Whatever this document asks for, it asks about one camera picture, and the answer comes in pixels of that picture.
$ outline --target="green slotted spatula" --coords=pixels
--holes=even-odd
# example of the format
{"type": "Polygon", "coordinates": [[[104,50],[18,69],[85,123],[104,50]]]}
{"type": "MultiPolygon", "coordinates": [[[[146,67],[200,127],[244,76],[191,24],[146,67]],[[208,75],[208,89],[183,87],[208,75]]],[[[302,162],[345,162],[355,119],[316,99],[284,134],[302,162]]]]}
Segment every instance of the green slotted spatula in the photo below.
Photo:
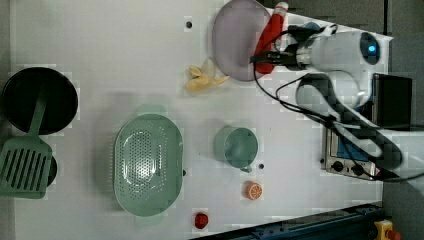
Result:
{"type": "Polygon", "coordinates": [[[38,136],[46,108],[41,86],[31,127],[22,137],[8,140],[0,154],[0,194],[39,199],[46,194],[52,149],[38,136]]]}

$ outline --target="green colander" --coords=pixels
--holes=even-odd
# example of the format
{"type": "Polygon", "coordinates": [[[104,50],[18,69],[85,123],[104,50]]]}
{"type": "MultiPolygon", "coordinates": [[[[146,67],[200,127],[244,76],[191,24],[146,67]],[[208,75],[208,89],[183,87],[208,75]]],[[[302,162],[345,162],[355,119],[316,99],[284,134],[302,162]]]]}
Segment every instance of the green colander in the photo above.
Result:
{"type": "Polygon", "coordinates": [[[183,140],[161,114],[128,122],[115,143],[114,190],[119,204],[142,217],[165,211],[182,185],[183,140]]]}

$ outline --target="orange slice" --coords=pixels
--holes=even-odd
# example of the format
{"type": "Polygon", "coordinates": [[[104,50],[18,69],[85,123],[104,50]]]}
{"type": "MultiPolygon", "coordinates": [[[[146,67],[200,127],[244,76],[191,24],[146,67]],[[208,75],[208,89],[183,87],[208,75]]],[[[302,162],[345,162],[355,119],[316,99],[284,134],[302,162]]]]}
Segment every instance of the orange slice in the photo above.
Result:
{"type": "Polygon", "coordinates": [[[262,195],[262,187],[257,183],[251,183],[246,188],[246,196],[250,200],[256,200],[262,195]]]}

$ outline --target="green cup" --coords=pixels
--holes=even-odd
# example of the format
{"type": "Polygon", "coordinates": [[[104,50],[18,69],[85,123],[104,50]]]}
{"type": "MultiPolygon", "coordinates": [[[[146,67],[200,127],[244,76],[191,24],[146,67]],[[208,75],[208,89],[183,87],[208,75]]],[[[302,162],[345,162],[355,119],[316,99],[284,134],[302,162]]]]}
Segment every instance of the green cup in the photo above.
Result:
{"type": "Polygon", "coordinates": [[[249,173],[258,153],[258,140],[247,128],[224,127],[215,136],[214,152],[219,161],[249,173]]]}

